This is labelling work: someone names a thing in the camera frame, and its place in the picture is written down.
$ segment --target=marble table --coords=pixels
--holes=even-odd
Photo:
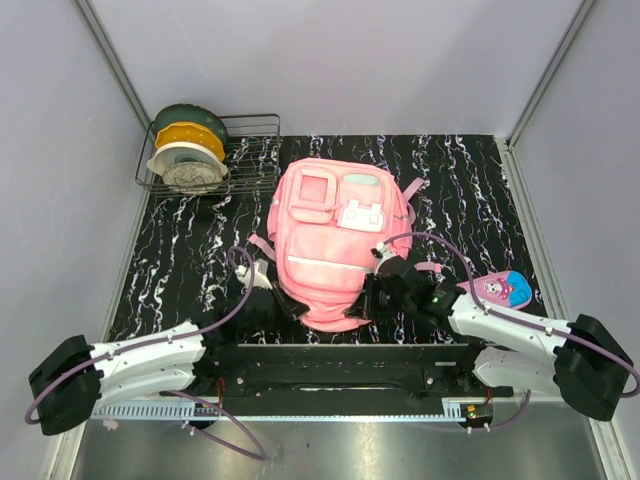
[[[363,162],[391,172],[401,188],[421,177],[426,185],[412,200],[415,231],[443,236],[460,248],[476,276],[516,270],[535,297],[527,311],[544,315],[535,274],[518,222],[498,149],[491,136],[309,136],[283,137],[282,169],[294,160],[323,157]],[[250,233],[265,235],[270,193],[226,197],[151,197],[146,207],[109,340],[170,328],[187,319],[209,323],[216,307],[241,295],[241,285],[225,263],[229,246],[247,247]],[[438,261],[442,278],[463,281],[458,260],[439,245],[416,239],[410,256]],[[256,326],[248,343],[440,343],[431,332],[402,316],[385,325],[369,324],[341,334],[319,334],[283,319],[275,327]]]

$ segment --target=ceramic dish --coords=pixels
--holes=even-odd
[[[220,139],[222,145],[226,145],[229,139],[227,127],[220,118],[206,108],[188,103],[176,103],[160,110],[154,120],[156,134],[176,122],[191,122],[202,125],[211,130]]]
[[[229,172],[213,152],[190,142],[174,142],[160,147],[153,158],[147,161],[147,168],[158,175],[164,175],[172,165],[190,162],[206,163],[216,167],[223,177]]]
[[[202,195],[216,190],[224,176],[218,167],[208,163],[185,162],[171,165],[162,180],[174,192]]]
[[[160,130],[156,136],[156,148],[175,142],[190,142],[208,148],[218,160],[224,161],[224,147],[220,139],[211,130],[197,123],[172,123],[167,128]]]

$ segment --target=wire dish rack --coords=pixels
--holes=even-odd
[[[280,174],[280,117],[276,114],[229,115],[220,117],[229,131],[224,147],[224,164],[229,174],[216,183],[205,183],[203,177],[176,178],[165,183],[159,175],[147,168],[147,145],[153,147],[153,122],[147,128],[142,144],[136,183],[159,197],[183,197],[187,195],[233,195],[272,192]]]

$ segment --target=black joint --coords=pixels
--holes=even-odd
[[[423,276],[413,264],[400,256],[391,257],[378,266],[377,274],[381,277],[393,277],[403,285],[404,291],[413,293],[415,287],[422,281]]]
[[[298,321],[302,315],[309,311],[308,305],[300,303],[284,293],[279,282],[273,281],[271,285],[276,302],[278,302],[286,317],[291,318],[293,321]]]
[[[448,283],[441,283],[433,289],[430,295],[423,295],[418,304],[420,312],[433,315],[442,323],[442,327],[451,331],[449,316],[453,314],[453,305],[460,295],[466,295],[466,290]]]
[[[393,318],[399,311],[399,306],[394,302],[395,298],[397,297],[388,280],[368,273],[364,278],[362,293],[345,314],[353,318],[384,321]]]
[[[216,319],[227,315],[231,305],[224,305],[216,312]],[[269,328],[278,314],[278,303],[274,291],[266,288],[254,288],[244,307],[232,321],[221,325],[205,336],[208,347],[236,344],[256,329]]]
[[[485,424],[491,425],[493,422],[493,404],[487,402],[482,405],[463,405],[460,409],[462,417],[465,419],[459,425],[462,428],[485,428]]]
[[[467,348],[460,358],[458,358],[456,366],[448,370],[447,374],[450,376],[448,381],[455,383],[457,387],[462,388],[465,393],[470,394],[482,386],[472,372],[476,367],[476,359],[483,349],[484,347],[477,345],[467,345]]]
[[[67,338],[31,375],[29,384],[36,398],[62,374],[91,359],[93,347],[82,335]],[[100,398],[102,372],[93,366],[78,372],[56,387],[38,406],[40,428],[44,435],[57,435],[89,419]]]
[[[580,315],[569,324],[571,333],[588,340],[633,366],[622,347],[602,323],[587,315]],[[555,381],[567,404],[600,421],[609,421],[622,396],[629,372],[605,356],[579,343],[567,340],[554,353]]]

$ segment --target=metal frame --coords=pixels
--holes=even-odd
[[[516,152],[507,145],[504,138],[496,138],[500,158],[513,195],[513,201],[522,225],[525,241],[531,255],[531,262],[540,285],[545,307],[550,316],[569,319],[569,312],[551,264],[544,236],[533,209],[527,185],[524,182],[522,168]],[[631,457],[627,451],[624,437],[618,427],[617,417],[611,422],[589,420],[591,430],[600,452],[600,459],[610,480],[635,480],[637,478]]]
[[[91,5],[90,0],[71,0],[76,6],[78,14],[83,22],[86,24],[89,32],[92,34],[97,48],[103,54],[105,62],[107,63],[110,71],[114,75],[116,82],[121,88],[124,96],[131,105],[131,108],[143,126],[146,128],[149,125],[151,119],[149,118],[139,96],[137,95],[131,81],[129,80],[126,71],[124,70],[118,56],[108,39],[108,36],[99,21],[94,8]],[[534,264],[540,288],[546,299],[546,305],[549,312],[552,315],[564,316],[566,318],[566,305],[564,304],[559,284],[551,261],[545,246],[544,238],[538,228],[537,218],[533,210],[531,199],[526,189],[526,184],[522,176],[522,171],[519,167],[514,147],[517,145],[520,137],[522,136],[529,120],[535,113],[541,99],[547,91],[550,83],[552,82],[555,74],[557,73],[560,65],[567,56],[568,51],[574,44],[578,34],[582,27],[587,22],[590,15],[593,13],[599,0],[583,0],[580,7],[576,11],[576,14],[572,18],[565,34],[563,35],[558,47],[556,48],[551,60],[547,64],[544,73],[542,74],[536,88],[531,94],[522,114],[518,118],[513,131],[507,139],[496,139],[500,149],[500,156],[505,166],[505,173],[509,179],[511,192],[516,204],[516,210],[518,212],[520,221],[522,223],[527,245],[529,246],[532,262]],[[148,197],[145,197],[141,204],[141,211],[139,212],[138,222],[132,230],[132,239],[130,242],[130,249],[125,254],[123,259],[123,266],[121,269],[121,278],[114,290],[114,298],[112,299],[112,308],[105,321],[105,333],[108,327],[111,325],[115,308],[117,306],[118,295],[124,284],[126,278],[126,272],[128,269],[128,263],[133,253],[133,247],[139,227],[143,218],[144,206]],[[624,445],[624,441],[617,427],[617,422],[614,420],[611,423],[591,422],[595,441],[600,451],[602,462],[610,479],[635,479],[636,474],[633,470],[630,457]],[[75,463],[76,455],[80,446],[80,440],[82,438],[84,428],[78,427],[75,430],[68,432],[61,436],[58,444],[58,449],[54,457],[54,461],[49,470],[49,474],[46,478],[64,480],[71,477],[73,465]]]
[[[524,110],[520,114],[520,117],[518,117],[511,134],[507,137],[507,144],[510,147],[514,147],[516,143],[518,143],[524,129],[529,123],[529,120],[538,108],[542,97],[544,97],[547,88],[549,88],[549,85],[553,81],[553,77],[555,77],[560,65],[566,58],[567,53],[573,46],[587,20],[591,17],[591,14],[598,3],[600,3],[600,0],[582,0],[582,3],[571,19],[571,22],[569,22],[569,26],[565,30],[560,43],[556,47],[555,52],[553,52],[551,60],[549,60],[542,77],[540,77],[538,84],[533,89],[533,93],[529,97]]]

